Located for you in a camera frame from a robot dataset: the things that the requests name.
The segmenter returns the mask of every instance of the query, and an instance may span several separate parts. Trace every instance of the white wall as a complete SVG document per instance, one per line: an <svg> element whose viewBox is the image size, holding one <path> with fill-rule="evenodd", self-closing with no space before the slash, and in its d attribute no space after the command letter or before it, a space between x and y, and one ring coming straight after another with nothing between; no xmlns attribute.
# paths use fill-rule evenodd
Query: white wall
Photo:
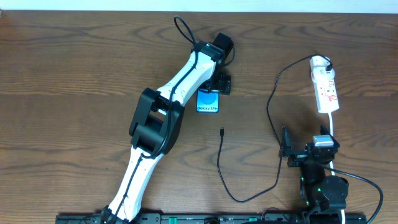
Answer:
<svg viewBox="0 0 398 224"><path fill-rule="evenodd" d="M0 0L33 10L398 13L398 0Z"/></svg>

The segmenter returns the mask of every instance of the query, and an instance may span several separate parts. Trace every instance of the green component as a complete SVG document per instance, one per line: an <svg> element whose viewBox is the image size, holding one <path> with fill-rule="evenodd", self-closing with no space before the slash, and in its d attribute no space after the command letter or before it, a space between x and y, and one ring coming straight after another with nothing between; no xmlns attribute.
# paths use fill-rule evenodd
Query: green component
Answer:
<svg viewBox="0 0 398 224"><path fill-rule="evenodd" d="M177 218L170 217L169 218L169 224L177 224Z"/></svg>

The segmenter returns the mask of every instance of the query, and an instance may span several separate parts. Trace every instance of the power strip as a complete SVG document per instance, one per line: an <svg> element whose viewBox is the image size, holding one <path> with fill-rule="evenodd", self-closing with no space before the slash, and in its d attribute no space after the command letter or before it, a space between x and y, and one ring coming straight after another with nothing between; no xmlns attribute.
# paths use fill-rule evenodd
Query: power strip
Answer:
<svg viewBox="0 0 398 224"><path fill-rule="evenodd" d="M314 56L310 60L311 79L319 113L331 113L339 108L334 80L335 71L326 70L329 64L330 62L321 56Z"/></svg>

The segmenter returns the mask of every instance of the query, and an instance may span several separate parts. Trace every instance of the white cable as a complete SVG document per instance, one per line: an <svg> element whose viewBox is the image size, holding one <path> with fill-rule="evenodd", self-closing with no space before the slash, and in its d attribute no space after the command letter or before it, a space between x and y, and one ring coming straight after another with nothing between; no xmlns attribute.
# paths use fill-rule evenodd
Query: white cable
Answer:
<svg viewBox="0 0 398 224"><path fill-rule="evenodd" d="M331 118L331 113L328 113L329 115L329 132L330 135L333 136L333 119ZM334 169L335 167L333 166L333 161L329 162L330 168ZM341 209L341 224L346 224L346 214L344 212L344 209Z"/></svg>

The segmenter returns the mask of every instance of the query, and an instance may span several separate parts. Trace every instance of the brown wooden surface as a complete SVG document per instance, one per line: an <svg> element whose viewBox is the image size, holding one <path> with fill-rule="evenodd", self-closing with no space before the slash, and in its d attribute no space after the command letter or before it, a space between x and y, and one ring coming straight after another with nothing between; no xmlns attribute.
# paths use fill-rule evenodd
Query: brown wooden surface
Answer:
<svg viewBox="0 0 398 224"><path fill-rule="evenodd" d="M54 223L112 201L129 160L128 128L144 88L156 89L185 64L190 43L172 12L5 12L0 20L0 223ZM398 20L377 14L179 13L197 39L229 34L233 87L218 114L185 109L174 148L156 167L143 207L164 212L262 212L304 207L299 170L286 161L275 181L278 145L266 101L278 72L316 52L333 60L341 144L336 168L378 183L385 201L375 223L398 222ZM270 111L296 148L328 124L318 114L309 62L283 74ZM349 180L348 211L368 217L375 188Z"/></svg>

